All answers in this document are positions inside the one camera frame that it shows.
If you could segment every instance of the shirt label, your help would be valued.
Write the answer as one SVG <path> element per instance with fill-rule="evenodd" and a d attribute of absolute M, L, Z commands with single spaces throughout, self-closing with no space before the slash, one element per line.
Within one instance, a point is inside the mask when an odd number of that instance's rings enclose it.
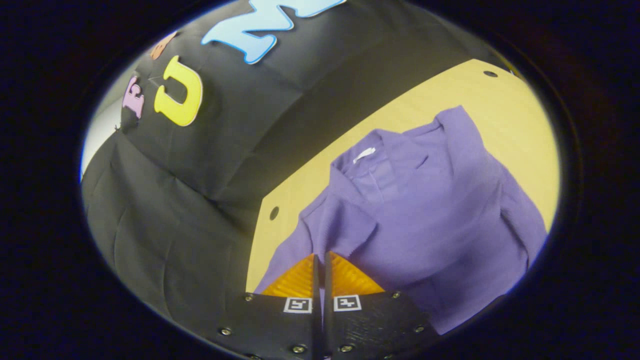
<path fill-rule="evenodd" d="M 353 159 L 353 163 L 355 164 L 356 162 L 358 162 L 358 160 L 364 158 L 365 156 L 369 156 L 369 155 L 373 154 L 374 152 L 376 152 L 376 148 L 375 147 L 370 147 L 370 148 L 366 149 L 365 151 L 361 152 L 360 155 L 358 155 L 357 158 Z"/>

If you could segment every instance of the shirt sleeve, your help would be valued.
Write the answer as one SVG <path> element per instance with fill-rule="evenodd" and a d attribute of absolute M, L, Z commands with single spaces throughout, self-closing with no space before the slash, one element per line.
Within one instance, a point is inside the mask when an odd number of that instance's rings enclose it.
<path fill-rule="evenodd" d="M 308 225 L 300 218 L 298 225 L 291 235 L 276 249 L 267 272 L 262 277 L 255 293 L 262 293 L 272 282 L 312 252 L 311 234 Z"/>
<path fill-rule="evenodd" d="M 502 168 L 500 215 L 527 250 L 528 267 L 531 267 L 547 239 L 544 220 L 511 172 L 498 160 L 494 160 Z"/>

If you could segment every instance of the black fabric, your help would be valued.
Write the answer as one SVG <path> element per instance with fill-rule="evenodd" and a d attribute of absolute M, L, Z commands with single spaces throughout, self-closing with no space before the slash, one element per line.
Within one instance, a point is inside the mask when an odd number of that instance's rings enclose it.
<path fill-rule="evenodd" d="M 121 132 L 87 168 L 83 199 L 94 240 L 124 284 L 162 315 L 213 335 L 226 297 L 244 288 L 250 238 Z"/>
<path fill-rule="evenodd" d="M 439 20 L 399 1 L 350 0 L 309 19 L 284 8 L 296 27 L 274 31 L 278 44 L 255 65 L 225 44 L 200 45 L 217 22 L 251 11 L 227 4 L 180 28 L 158 59 L 142 56 L 132 74 L 142 116 L 123 108 L 121 130 L 82 182 L 109 266 L 152 309 L 204 337 L 244 291 L 263 196 L 392 99 L 473 57 Z M 204 88 L 186 127 L 154 111 L 161 85 L 186 97 L 163 80 L 175 55 Z"/>

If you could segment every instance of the foam letter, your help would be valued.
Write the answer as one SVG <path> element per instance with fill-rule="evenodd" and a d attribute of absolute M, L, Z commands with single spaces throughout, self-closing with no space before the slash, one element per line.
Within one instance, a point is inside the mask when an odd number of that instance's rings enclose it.
<path fill-rule="evenodd" d="M 187 88 L 187 98 L 180 104 L 164 92 L 164 85 L 162 85 L 156 92 L 154 109 L 158 113 L 163 113 L 174 123 L 187 126 L 196 119 L 202 103 L 202 80 L 197 72 L 178 62 L 178 55 L 171 58 L 164 69 L 163 79 L 168 78 L 176 79 Z"/>
<path fill-rule="evenodd" d="M 129 85 L 127 85 L 127 91 L 124 93 L 124 98 L 122 99 L 122 107 L 127 107 L 133 110 L 136 113 L 136 117 L 140 119 L 142 116 L 142 105 L 145 103 L 145 96 L 140 95 L 142 89 L 140 86 L 134 85 L 138 80 L 137 76 L 134 76 L 129 80 Z"/>
<path fill-rule="evenodd" d="M 219 41 L 244 53 L 244 62 L 254 64 L 278 41 L 274 35 L 256 37 L 247 31 L 291 30 L 293 22 L 281 6 L 296 10 L 297 17 L 312 17 L 347 0 L 249 0 L 255 10 L 217 23 L 202 38 L 201 44 Z"/>

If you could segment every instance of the yellow letter u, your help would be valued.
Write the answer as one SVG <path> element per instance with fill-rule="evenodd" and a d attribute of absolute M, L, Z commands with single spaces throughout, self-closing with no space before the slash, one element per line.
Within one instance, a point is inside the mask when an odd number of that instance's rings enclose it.
<path fill-rule="evenodd" d="M 180 104 L 167 95 L 161 85 L 156 92 L 154 109 L 177 125 L 187 126 L 196 119 L 202 103 L 202 80 L 197 72 L 178 62 L 178 55 L 171 58 L 164 69 L 163 79 L 168 78 L 176 79 L 187 88 L 187 98 Z"/>

